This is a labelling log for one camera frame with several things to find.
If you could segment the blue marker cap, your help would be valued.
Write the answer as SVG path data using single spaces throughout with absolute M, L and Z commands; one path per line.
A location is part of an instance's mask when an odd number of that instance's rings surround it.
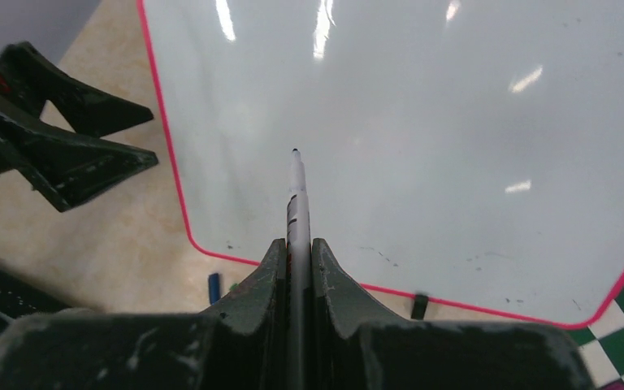
M 221 298 L 221 275 L 212 273 L 208 276 L 208 297 L 211 305 L 215 304 Z

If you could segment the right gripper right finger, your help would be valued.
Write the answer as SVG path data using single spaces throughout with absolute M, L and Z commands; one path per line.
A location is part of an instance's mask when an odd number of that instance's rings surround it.
M 394 313 L 312 244 L 321 389 L 591 389 L 577 345 L 538 323 Z

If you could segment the pink purple marker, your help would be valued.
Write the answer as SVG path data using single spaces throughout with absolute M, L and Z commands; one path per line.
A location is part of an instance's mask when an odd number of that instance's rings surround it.
M 624 381 L 622 379 L 618 379 L 611 383 L 607 383 L 602 386 L 600 390 L 624 390 Z

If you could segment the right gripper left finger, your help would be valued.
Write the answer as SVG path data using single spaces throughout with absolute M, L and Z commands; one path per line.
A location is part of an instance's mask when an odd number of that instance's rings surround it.
M 284 255 L 273 241 L 236 289 L 198 313 L 70 306 L 20 317 L 0 334 L 0 389 L 276 388 Z

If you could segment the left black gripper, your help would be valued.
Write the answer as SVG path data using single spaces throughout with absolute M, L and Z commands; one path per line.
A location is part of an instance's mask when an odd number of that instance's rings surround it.
M 27 41 L 0 53 L 0 93 L 15 104 L 0 97 L 0 174 L 18 171 L 60 212 L 158 165 L 150 150 L 96 138 L 153 120 L 148 107 L 70 77 Z M 75 132 L 38 119 L 47 102 Z

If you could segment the right black whiteboard foot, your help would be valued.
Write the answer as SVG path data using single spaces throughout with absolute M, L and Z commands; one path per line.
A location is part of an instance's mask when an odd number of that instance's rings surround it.
M 425 319 L 430 298 L 424 294 L 416 294 L 412 300 L 410 318 L 422 321 Z

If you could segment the blue capped marker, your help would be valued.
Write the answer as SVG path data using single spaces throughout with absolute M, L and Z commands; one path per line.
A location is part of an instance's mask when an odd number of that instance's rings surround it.
M 308 384 L 308 300 L 310 288 L 310 211 L 305 166 L 298 149 L 292 151 L 287 206 L 289 265 L 288 388 Z

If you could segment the white board with pink frame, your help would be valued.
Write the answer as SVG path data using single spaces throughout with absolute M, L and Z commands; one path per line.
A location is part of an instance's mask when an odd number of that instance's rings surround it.
M 188 238 L 259 260 L 292 151 L 367 288 L 584 327 L 624 284 L 624 1 L 140 1 Z

